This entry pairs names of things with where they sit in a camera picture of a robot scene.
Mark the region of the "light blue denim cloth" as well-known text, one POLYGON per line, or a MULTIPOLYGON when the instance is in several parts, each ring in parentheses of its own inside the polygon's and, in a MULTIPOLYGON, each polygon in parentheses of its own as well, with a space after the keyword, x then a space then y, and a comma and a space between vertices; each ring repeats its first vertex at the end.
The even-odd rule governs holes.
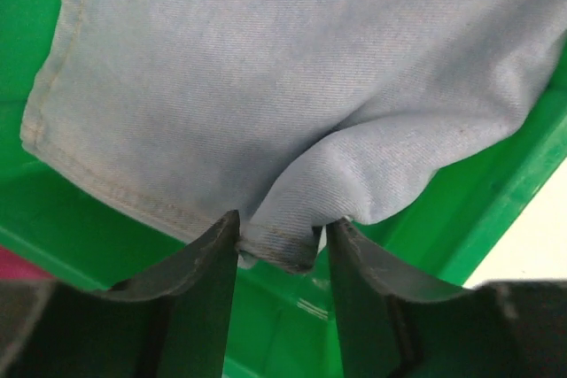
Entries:
POLYGON ((374 224, 514 134, 566 0, 62 0, 24 148, 191 242, 225 212, 290 272, 316 227, 374 224))

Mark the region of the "pink cloth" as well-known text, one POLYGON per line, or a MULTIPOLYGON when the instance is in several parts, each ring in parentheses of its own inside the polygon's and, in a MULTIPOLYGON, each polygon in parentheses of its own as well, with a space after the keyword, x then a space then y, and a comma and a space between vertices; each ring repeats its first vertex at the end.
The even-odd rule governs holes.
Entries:
POLYGON ((2 280, 48 280, 53 276, 4 247, 0 250, 2 280))

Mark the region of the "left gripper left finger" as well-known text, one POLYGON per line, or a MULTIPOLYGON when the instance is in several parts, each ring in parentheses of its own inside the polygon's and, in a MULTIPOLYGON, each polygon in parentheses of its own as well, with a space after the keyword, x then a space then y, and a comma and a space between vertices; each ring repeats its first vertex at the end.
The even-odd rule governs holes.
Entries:
POLYGON ((237 212, 107 290, 1 284, 4 377, 219 377, 237 274, 237 212))

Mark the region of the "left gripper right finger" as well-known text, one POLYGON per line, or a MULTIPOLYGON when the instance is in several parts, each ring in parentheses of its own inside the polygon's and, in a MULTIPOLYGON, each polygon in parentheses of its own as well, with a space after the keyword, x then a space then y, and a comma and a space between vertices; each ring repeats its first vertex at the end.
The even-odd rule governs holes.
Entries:
POLYGON ((565 282, 465 289, 395 257, 347 220, 326 232, 345 376, 565 376, 565 282))

